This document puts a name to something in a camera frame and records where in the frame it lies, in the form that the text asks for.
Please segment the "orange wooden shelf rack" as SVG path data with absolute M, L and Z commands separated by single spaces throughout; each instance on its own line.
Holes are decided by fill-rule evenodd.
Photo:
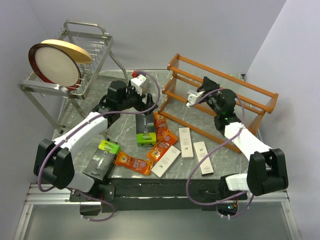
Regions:
M 259 130 L 265 114 L 271 114 L 277 104 L 278 93 L 247 83 L 238 77 L 216 70 L 177 53 L 168 63 L 172 73 L 162 93 L 166 96 L 159 113 L 200 135 L 223 143 L 220 136 L 223 124 L 235 117 L 243 120 L 252 134 Z M 173 109 L 173 104 L 192 101 L 190 114 L 201 117 L 200 123 L 188 123 Z

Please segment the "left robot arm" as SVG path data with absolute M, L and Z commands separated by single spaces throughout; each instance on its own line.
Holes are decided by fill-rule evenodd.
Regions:
M 39 190 L 45 192 L 41 184 L 45 181 L 53 188 L 78 190 L 86 200 L 95 200 L 100 189 L 94 185 L 92 177 L 75 170 L 74 158 L 93 137 L 109 128 L 121 115 L 129 115 L 129 109 L 134 108 L 135 115 L 149 115 L 157 108 L 159 100 L 150 93 L 139 93 L 131 84 L 112 81 L 106 95 L 82 122 L 64 135 L 54 140 L 44 139 L 38 145 L 33 172 Z

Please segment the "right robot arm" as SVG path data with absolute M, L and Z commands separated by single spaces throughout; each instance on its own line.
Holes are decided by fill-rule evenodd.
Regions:
M 207 76 L 197 92 L 200 102 L 207 103 L 215 112 L 216 130 L 234 143 L 248 160 L 246 173 L 222 177 L 219 195 L 230 199 L 237 191 L 249 191 L 254 196 L 261 196 L 287 189 L 289 179 L 284 152 L 264 144 L 244 126 L 244 119 L 238 118 L 235 113 L 236 93 L 231 89 L 221 89 Z

